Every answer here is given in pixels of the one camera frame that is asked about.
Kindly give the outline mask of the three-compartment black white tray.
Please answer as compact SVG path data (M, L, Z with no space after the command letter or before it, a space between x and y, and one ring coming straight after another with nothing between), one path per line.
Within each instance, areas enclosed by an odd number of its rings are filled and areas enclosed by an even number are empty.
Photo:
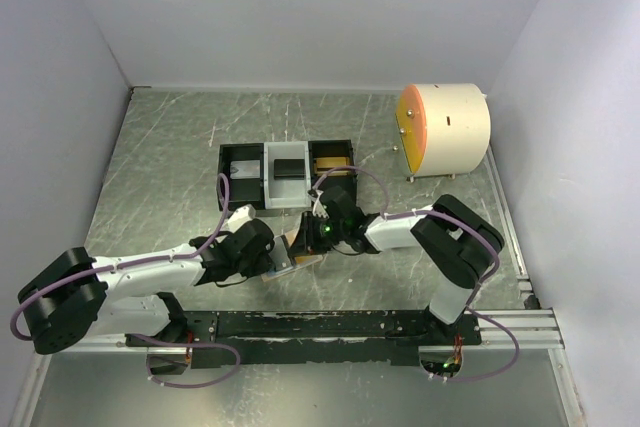
M352 165L350 140L223 144L218 171L229 183L229 210L309 208L308 191L334 167Z

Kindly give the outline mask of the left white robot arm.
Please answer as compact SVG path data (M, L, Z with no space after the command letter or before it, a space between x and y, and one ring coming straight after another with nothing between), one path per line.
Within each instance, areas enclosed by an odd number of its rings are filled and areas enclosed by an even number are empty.
M142 334L173 346L187 332L176 292L234 275L259 276L274 265L274 245L272 230L254 219L215 239L198 237L147 255L92 257L83 247L72 248L21 289L14 316L28 331L11 331L42 355L116 334Z

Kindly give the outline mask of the tan leather card holder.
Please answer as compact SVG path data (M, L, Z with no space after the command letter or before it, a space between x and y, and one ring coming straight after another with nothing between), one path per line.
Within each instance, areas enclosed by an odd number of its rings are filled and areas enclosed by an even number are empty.
M303 269L295 267L294 258L297 256L292 256L289 253L289 243L293 240L294 235L294 231L289 231L274 239L274 247L270 253L270 258L273 261L274 266L269 271L261 275L264 282L275 280L276 278Z

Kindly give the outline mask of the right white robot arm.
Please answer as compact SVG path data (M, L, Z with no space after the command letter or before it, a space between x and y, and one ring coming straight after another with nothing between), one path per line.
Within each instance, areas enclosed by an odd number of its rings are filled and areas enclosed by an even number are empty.
M424 331L439 345L457 335L459 318L499 266L504 248L499 231L452 195L410 212L367 214L343 189L332 187L302 213L288 253L323 255L341 243L355 255L413 247L427 254L443 280L426 308Z

